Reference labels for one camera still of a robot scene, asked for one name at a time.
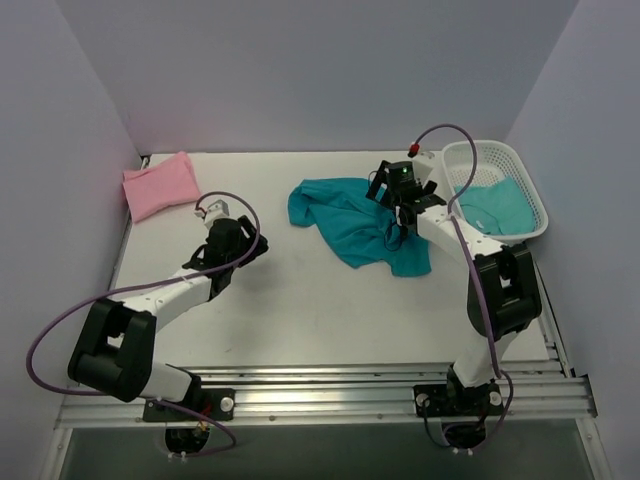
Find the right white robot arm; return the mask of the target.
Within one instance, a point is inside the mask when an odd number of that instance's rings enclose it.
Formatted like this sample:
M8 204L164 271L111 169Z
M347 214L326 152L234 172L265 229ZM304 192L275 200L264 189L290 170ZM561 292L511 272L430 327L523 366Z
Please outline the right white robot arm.
M479 402L479 387L501 376L504 354L541 315L541 298L526 245L483 234L454 213L436 187L415 178L412 162L383 160L366 197L394 213L402 237L421 237L468 271L466 312L473 333L451 367L455 380L443 390L447 406L464 413Z

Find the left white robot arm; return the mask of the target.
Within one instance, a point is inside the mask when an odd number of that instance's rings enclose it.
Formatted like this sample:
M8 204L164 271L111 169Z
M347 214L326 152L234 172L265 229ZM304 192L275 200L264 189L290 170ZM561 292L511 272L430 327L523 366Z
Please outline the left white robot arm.
M123 402L160 398L179 419L202 405L200 379L154 359L156 334L194 307L216 298L236 269L268 251L248 217L212 222L204 244L172 277L145 293L95 301L68 364L68 376Z

